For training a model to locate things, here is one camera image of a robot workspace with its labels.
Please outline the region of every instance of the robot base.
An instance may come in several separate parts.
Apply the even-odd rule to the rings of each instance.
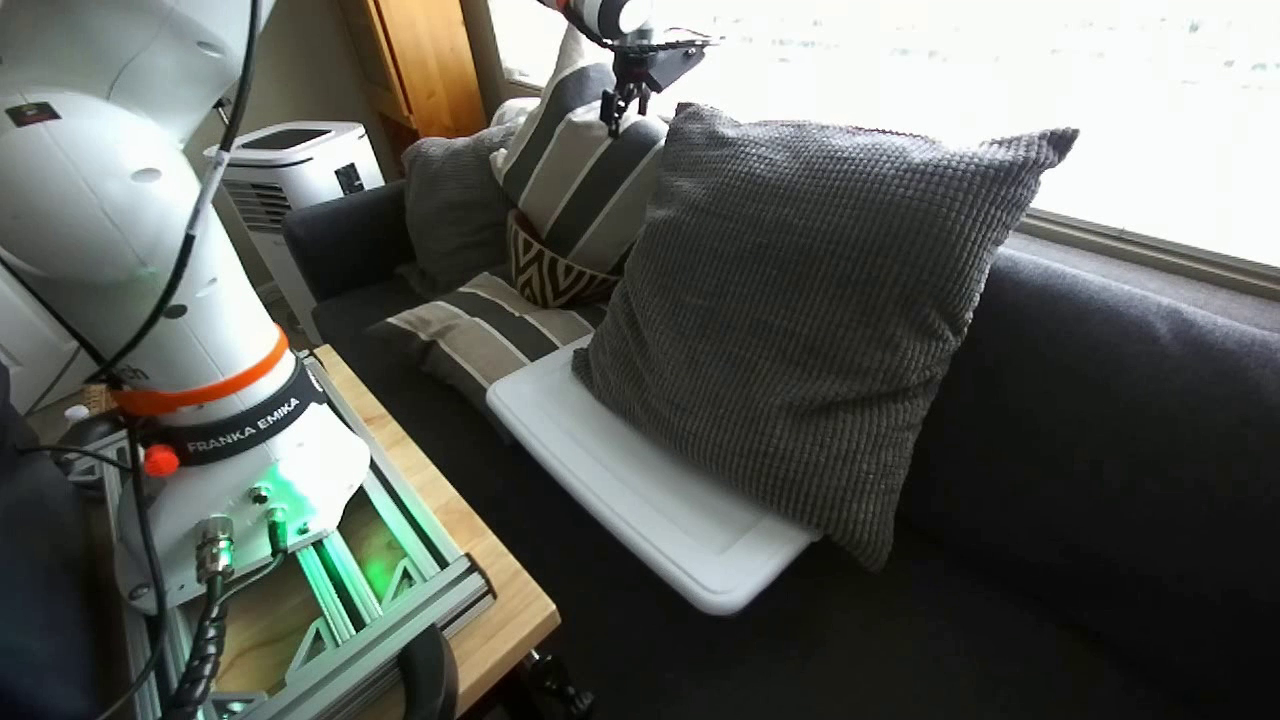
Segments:
[[[320,360],[303,357],[303,363],[329,387],[336,418],[368,441]],[[374,445],[368,450],[373,467],[339,532],[299,549],[273,577],[227,599],[224,663],[196,717],[352,717],[368,692],[393,680],[397,657],[417,636],[433,629],[448,636],[492,599],[482,574],[448,542]],[[123,438],[108,438],[91,451],[114,456]],[[108,508],[132,499],[114,467],[102,467],[102,492]],[[163,648],[153,648],[155,619],[123,604],[132,676],[145,676],[155,657],[155,671],[175,680],[191,651],[196,616],[199,599],[173,609]],[[132,699],[145,720],[163,717],[155,671]]]

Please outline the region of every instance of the window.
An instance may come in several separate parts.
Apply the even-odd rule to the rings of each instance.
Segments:
[[[651,0],[647,9],[657,23],[717,35],[704,70],[662,100],[932,138],[1077,125],[1081,146],[1042,175],[1038,217],[1280,267],[1275,0]],[[523,49],[549,72],[558,27],[554,22],[544,35],[512,32],[498,49]]]

